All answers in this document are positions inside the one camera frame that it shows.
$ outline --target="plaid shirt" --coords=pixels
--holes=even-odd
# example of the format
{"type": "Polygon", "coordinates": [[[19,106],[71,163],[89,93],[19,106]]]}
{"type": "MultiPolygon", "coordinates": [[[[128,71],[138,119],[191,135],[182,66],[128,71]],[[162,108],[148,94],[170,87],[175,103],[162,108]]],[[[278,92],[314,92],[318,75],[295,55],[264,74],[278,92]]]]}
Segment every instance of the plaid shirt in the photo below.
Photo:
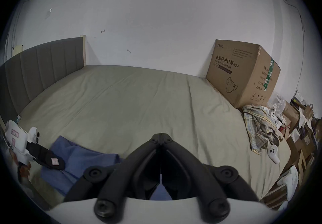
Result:
{"type": "Polygon", "coordinates": [[[283,138],[278,135],[280,132],[276,124],[262,106],[243,106],[243,113],[249,142],[254,153],[261,155],[261,148],[266,149],[268,141],[276,146],[280,145],[283,138]]]}

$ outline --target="mattress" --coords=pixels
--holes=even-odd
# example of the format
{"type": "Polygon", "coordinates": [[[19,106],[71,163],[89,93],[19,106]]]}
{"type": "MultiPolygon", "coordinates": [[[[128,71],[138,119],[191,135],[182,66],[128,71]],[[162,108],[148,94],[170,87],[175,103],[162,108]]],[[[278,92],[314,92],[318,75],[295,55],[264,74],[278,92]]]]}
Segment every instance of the mattress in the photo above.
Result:
{"type": "MultiPolygon", "coordinates": [[[[241,113],[204,78],[127,66],[88,65],[39,94],[22,111],[19,125],[40,132],[50,148],[62,135],[86,148],[127,157],[155,133],[168,133],[202,163],[235,167],[261,199],[288,162],[280,143],[275,164],[250,149],[241,113]]],[[[51,206],[63,197],[40,178],[30,181],[51,206]]]]}

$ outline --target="upholstered headboard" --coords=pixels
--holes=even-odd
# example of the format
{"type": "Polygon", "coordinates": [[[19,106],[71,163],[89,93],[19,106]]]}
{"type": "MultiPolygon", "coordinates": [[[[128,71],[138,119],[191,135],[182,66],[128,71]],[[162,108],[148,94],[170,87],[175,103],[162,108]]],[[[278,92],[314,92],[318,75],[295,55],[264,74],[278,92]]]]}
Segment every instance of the upholstered headboard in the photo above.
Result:
{"type": "Polygon", "coordinates": [[[4,123],[43,90],[86,65],[85,36],[51,41],[22,51],[0,66],[0,116],[4,123]]]}

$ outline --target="wire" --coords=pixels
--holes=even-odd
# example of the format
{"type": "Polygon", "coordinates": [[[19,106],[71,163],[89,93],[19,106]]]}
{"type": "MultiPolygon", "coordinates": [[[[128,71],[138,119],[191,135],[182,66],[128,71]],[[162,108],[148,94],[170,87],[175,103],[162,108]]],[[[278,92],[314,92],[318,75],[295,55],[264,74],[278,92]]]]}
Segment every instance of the wire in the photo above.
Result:
{"type": "Polygon", "coordinates": [[[296,85],[296,89],[295,89],[295,93],[294,93],[294,95],[295,95],[295,94],[296,94],[296,91],[297,91],[297,89],[298,89],[298,86],[299,86],[299,82],[300,82],[300,78],[301,78],[301,74],[302,74],[302,69],[303,69],[303,62],[304,62],[304,32],[305,32],[305,29],[304,29],[304,25],[303,25],[303,21],[302,21],[302,16],[301,16],[301,13],[300,13],[299,9],[298,9],[295,5],[292,5],[292,4],[287,3],[285,0],[283,0],[283,2],[284,2],[285,4],[288,4],[289,6],[294,7],[294,8],[298,11],[298,13],[299,13],[299,15],[300,15],[301,25],[302,25],[302,36],[303,36],[303,57],[302,57],[302,65],[301,65],[300,76],[299,76],[299,80],[298,80],[298,83],[297,83],[297,85],[296,85]]]}

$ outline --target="plastic bag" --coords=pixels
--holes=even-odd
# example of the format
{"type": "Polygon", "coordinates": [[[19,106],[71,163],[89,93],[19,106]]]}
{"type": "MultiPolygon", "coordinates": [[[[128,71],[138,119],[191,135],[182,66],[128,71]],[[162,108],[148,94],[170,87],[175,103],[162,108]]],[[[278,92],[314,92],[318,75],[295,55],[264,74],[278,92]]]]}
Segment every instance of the plastic bag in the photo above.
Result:
{"type": "Polygon", "coordinates": [[[275,115],[279,116],[283,113],[286,106],[285,99],[277,92],[273,91],[270,99],[267,102],[267,107],[269,108],[275,108],[275,115]]]}

